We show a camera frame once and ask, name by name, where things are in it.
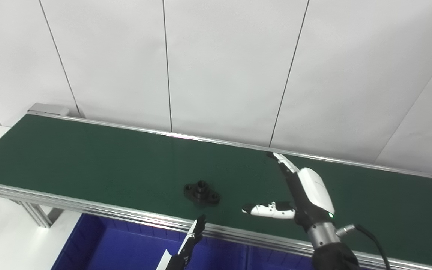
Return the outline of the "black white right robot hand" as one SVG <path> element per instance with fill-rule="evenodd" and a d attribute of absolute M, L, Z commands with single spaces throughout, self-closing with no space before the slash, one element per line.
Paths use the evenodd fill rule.
<path fill-rule="evenodd" d="M 335 209 L 319 174 L 307 167 L 299 169 L 283 154 L 268 152 L 266 155 L 278 163 L 292 202 L 245 204 L 242 212 L 272 219 L 293 219 L 305 232 L 318 225 L 331 223 Z"/>

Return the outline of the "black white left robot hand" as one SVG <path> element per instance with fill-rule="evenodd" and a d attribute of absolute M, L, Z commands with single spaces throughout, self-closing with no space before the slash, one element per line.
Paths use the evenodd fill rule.
<path fill-rule="evenodd" d="M 171 255 L 168 250 L 165 250 L 161 260 L 156 267 L 157 270 L 183 270 L 189 264 L 194 247 L 203 238 L 203 231 L 206 228 L 206 215 L 202 214 L 198 217 L 182 241 L 180 249 L 174 255 Z"/>

